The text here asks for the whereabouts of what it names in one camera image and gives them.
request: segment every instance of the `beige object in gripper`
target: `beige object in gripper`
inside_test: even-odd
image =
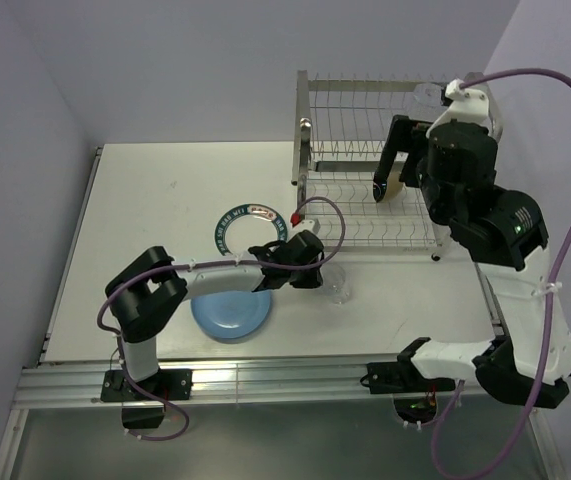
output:
[[[400,172],[390,172],[389,177],[387,177],[387,190],[385,191],[385,196],[379,203],[389,202],[403,189],[403,183],[399,179],[400,176]]]

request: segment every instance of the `red tip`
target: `red tip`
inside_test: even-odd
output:
[[[289,218],[289,221],[292,222],[292,226],[296,226],[301,223],[301,216],[298,213],[292,213],[292,216]]]

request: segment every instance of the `gray floor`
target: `gray floor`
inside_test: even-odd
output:
[[[463,399],[444,427],[441,458],[470,473],[496,454],[518,408]],[[390,399],[189,408],[188,433],[164,443],[124,437],[118,409],[31,412],[14,479],[438,479],[431,433],[406,431]],[[172,427],[162,426],[163,431]],[[545,478],[531,433],[491,479]]]

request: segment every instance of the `clear plastic cup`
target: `clear plastic cup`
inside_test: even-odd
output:
[[[335,305],[342,305],[351,296],[347,275],[343,267],[334,262],[326,263],[321,267],[323,286],[319,288],[322,295],[329,298]]]

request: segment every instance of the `metal wire rack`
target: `metal wire rack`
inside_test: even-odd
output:
[[[371,189],[392,117],[436,120],[444,110],[441,87],[448,80],[309,80],[307,72],[298,73],[292,183],[298,186],[299,201],[321,195],[339,205],[347,224],[344,247],[385,247],[403,253],[436,253],[443,247],[447,232],[432,224],[420,190],[403,188],[393,200],[377,204]],[[500,118],[489,91],[488,97],[489,126],[498,138]],[[404,161],[399,154],[394,169],[400,170]],[[319,220],[321,240],[335,245],[340,225],[331,208],[312,203],[304,213]]]

